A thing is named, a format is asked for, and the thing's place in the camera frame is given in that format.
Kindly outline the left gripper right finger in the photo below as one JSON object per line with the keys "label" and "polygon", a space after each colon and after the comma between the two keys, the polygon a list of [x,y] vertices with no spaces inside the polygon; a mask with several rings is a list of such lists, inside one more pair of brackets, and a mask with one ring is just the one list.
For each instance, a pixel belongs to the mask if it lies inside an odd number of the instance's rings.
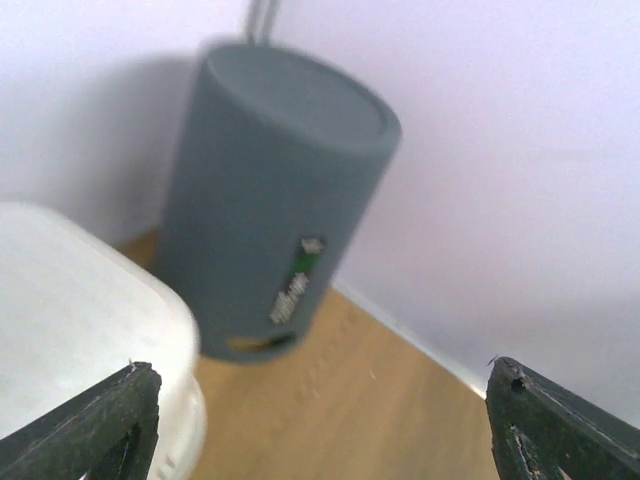
{"label": "left gripper right finger", "polygon": [[637,479],[639,430],[510,357],[486,388],[502,479]]}

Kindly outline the dark grey round bin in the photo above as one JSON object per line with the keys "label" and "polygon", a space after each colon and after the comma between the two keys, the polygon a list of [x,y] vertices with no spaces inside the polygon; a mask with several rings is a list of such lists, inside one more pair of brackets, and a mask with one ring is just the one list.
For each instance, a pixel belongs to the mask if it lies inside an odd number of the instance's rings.
{"label": "dark grey round bin", "polygon": [[152,271],[203,355],[265,361],[305,338],[401,136],[383,99],[300,52],[226,42],[202,57]]}

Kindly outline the translucent white wash basin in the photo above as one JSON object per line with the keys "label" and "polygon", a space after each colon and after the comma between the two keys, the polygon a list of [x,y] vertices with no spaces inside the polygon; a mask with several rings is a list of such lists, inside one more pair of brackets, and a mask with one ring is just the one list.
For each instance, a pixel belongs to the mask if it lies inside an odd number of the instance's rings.
{"label": "translucent white wash basin", "polygon": [[206,433],[196,322],[167,285],[61,214],[1,205],[1,433],[132,362],[160,375],[149,475],[186,479]]}

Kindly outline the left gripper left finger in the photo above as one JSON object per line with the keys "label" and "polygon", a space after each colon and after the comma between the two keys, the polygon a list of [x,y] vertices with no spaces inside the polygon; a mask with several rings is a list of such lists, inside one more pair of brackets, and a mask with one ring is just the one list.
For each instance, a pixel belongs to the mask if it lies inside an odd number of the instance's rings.
{"label": "left gripper left finger", "polygon": [[1,439],[3,479],[145,479],[161,376],[131,362]]}

